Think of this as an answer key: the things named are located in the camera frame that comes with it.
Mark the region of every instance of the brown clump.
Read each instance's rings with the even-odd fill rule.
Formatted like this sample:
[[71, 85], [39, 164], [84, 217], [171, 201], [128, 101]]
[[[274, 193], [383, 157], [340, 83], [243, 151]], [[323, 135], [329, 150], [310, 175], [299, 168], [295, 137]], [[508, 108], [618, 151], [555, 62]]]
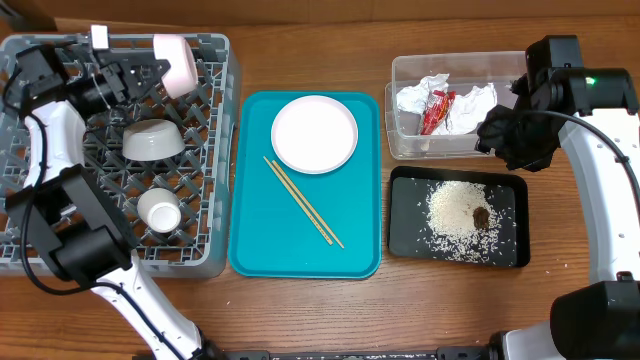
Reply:
[[489, 211], [483, 207], [473, 210], [473, 225], [476, 229], [487, 230], [489, 228]]

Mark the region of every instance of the red wrapper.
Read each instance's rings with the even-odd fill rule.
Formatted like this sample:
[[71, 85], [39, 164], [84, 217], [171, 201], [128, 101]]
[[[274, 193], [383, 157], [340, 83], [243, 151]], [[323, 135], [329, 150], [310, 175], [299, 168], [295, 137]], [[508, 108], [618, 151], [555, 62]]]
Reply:
[[418, 133], [420, 135], [430, 135], [433, 130], [435, 130], [438, 125], [446, 119], [455, 98], [455, 91], [445, 93], [440, 90], [435, 90], [429, 94], [429, 98], [427, 99], [427, 109], [424, 111], [424, 116], [420, 122], [420, 129]]

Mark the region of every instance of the white tissue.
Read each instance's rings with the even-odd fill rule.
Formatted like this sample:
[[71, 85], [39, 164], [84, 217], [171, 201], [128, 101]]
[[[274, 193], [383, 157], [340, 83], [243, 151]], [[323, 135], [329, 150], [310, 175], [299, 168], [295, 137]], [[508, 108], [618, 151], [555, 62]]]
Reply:
[[398, 109], [422, 115], [427, 107], [429, 93], [435, 90], [447, 91], [449, 74], [425, 76], [416, 86], [407, 86], [396, 95]]
[[498, 103], [492, 83], [483, 88], [474, 86], [467, 95], [456, 95], [449, 118], [443, 121], [431, 135], [461, 135], [475, 130]]

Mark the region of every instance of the wood grain surface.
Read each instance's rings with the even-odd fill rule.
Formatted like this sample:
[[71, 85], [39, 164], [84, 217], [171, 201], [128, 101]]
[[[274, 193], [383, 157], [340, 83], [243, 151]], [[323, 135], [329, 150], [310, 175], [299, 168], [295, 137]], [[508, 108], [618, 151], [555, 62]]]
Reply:
[[[70, 31], [83, 30], [73, 26], [67, 23]], [[381, 116], [396, 56], [523, 50], [547, 34], [579, 35], [587, 66], [625, 67], [640, 85], [639, 17], [185, 31], [229, 36], [244, 68], [243, 99], [274, 89], [362, 91], [378, 101]], [[384, 121], [380, 131], [385, 221], [389, 174], [398, 165], [506, 172], [494, 158], [396, 161]], [[214, 279], [157, 281], [173, 304], [226, 351], [409, 350], [484, 343], [496, 331], [547, 319], [557, 296], [588, 284], [587, 234], [566, 156], [558, 151], [552, 167], [540, 173], [515, 173], [529, 186], [532, 259], [523, 269], [396, 258], [385, 239], [380, 269], [364, 281], [249, 279], [229, 265]], [[57, 298], [24, 277], [0, 278], [0, 357], [127, 359], [135, 353], [148, 349], [97, 296]]]

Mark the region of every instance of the black tray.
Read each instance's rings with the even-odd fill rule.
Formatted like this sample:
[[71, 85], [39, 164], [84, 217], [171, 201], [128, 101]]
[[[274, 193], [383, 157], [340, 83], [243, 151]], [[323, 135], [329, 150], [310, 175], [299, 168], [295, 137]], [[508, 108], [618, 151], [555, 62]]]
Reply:
[[432, 231], [426, 223], [426, 197], [434, 185], [444, 181], [484, 184], [485, 198], [500, 221], [497, 249], [485, 254], [483, 265], [523, 267], [529, 263], [529, 205], [527, 184], [519, 176], [401, 166], [391, 172], [390, 219], [387, 233], [389, 251], [397, 256], [449, 260], [451, 254], [432, 251], [427, 245]]

